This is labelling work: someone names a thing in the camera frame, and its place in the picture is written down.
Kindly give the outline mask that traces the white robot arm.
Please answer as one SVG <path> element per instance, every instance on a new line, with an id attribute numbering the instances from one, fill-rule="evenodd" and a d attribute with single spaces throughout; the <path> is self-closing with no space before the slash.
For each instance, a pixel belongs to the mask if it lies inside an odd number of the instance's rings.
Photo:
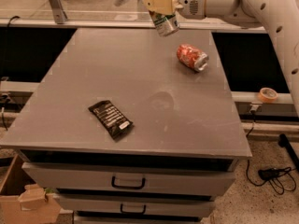
<path id="1" fill-rule="evenodd" d="M 299 113 L 299 8 L 295 0 L 142 0 L 150 12 L 179 13 L 191 20 L 217 18 L 230 24 L 262 26 L 278 57 Z"/>

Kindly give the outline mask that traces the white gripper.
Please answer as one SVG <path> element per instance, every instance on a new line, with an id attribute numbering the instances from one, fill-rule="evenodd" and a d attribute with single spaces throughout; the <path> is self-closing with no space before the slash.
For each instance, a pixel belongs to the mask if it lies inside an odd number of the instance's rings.
<path id="1" fill-rule="evenodd" d="M 143 0 L 148 11 L 163 15 L 178 13 L 186 19 L 205 17 L 205 0 Z"/>

